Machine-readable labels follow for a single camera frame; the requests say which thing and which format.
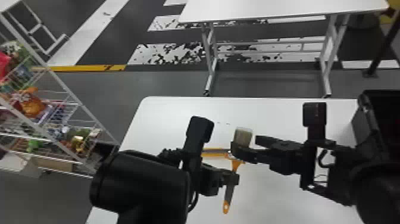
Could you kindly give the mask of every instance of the paintbrush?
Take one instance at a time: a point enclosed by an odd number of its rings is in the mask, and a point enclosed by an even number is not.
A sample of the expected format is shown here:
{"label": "paintbrush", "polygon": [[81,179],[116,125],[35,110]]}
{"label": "paintbrush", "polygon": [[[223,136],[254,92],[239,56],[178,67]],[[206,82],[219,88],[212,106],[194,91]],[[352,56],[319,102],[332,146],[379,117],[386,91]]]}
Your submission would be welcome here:
{"label": "paintbrush", "polygon": [[[251,129],[243,128],[243,127],[238,127],[235,130],[235,135],[233,138],[233,142],[241,145],[243,147],[249,147],[251,138],[253,137],[253,133]],[[232,171],[237,172],[238,167],[240,166],[242,162],[240,160],[232,160]],[[225,197],[224,197],[224,204],[223,204],[223,212],[224,214],[227,214],[230,208],[230,203],[232,201],[232,196],[233,196],[233,190],[235,188],[235,183],[229,183],[226,186],[226,192],[225,192]]]}

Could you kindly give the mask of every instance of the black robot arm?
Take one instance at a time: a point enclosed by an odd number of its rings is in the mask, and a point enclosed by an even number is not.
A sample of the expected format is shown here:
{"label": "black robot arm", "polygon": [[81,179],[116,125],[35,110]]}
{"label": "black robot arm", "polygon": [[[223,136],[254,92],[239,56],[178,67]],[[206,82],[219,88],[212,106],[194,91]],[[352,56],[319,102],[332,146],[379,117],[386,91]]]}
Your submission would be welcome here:
{"label": "black robot arm", "polygon": [[181,150],[163,150],[158,156],[131,150],[110,156],[92,181],[92,204],[118,213],[118,224],[185,223],[199,194],[215,196],[222,186],[239,184],[235,172],[202,163],[213,127],[205,118],[192,117]]}
{"label": "black robot arm", "polygon": [[[307,141],[303,144],[256,136],[256,145],[265,147],[265,150],[232,142],[232,154],[249,163],[269,164],[270,170],[281,175],[300,175],[300,188],[344,206],[355,204],[366,224],[400,223],[399,161],[379,154],[373,158],[366,157],[363,146],[345,147],[326,139],[324,102],[304,104],[303,125],[307,128]],[[335,162],[324,164],[323,158],[329,152],[335,157]],[[323,183],[316,180],[316,164],[328,169]]]}

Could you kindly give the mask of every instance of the snack bag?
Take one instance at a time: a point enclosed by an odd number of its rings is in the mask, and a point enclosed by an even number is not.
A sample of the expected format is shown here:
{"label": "snack bag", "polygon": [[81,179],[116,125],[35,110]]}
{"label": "snack bag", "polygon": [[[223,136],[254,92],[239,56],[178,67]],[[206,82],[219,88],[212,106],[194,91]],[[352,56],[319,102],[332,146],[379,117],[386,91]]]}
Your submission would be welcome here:
{"label": "snack bag", "polygon": [[11,57],[3,52],[0,52],[0,81],[8,74],[9,72],[9,63],[11,61]]}

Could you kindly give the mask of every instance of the metal wire rack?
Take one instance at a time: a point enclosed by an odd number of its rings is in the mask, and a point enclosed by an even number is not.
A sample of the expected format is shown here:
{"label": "metal wire rack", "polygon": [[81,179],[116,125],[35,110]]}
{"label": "metal wire rack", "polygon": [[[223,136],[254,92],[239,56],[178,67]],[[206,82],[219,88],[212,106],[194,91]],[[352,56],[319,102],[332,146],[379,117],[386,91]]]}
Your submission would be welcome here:
{"label": "metal wire rack", "polygon": [[33,49],[35,43],[28,43],[2,15],[0,22],[9,31],[0,50],[11,58],[0,66],[0,148],[72,166],[43,170],[92,175],[104,159],[93,150],[96,143],[120,143],[51,71]]}

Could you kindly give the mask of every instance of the black pole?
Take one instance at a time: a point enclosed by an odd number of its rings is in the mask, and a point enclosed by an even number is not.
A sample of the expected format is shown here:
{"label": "black pole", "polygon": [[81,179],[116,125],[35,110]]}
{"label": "black pole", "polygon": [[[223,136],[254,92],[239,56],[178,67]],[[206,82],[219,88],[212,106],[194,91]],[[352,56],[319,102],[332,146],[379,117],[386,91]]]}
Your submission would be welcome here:
{"label": "black pole", "polygon": [[395,22],[393,23],[392,27],[390,28],[389,33],[387,34],[384,43],[380,47],[380,50],[378,52],[378,55],[376,58],[372,61],[371,66],[369,69],[363,72],[364,77],[377,77],[376,75],[376,68],[378,68],[382,57],[386,53],[386,51],[390,48],[390,45],[392,44],[394,38],[397,35],[397,32],[399,31],[400,28],[400,13],[398,13],[397,18]]}

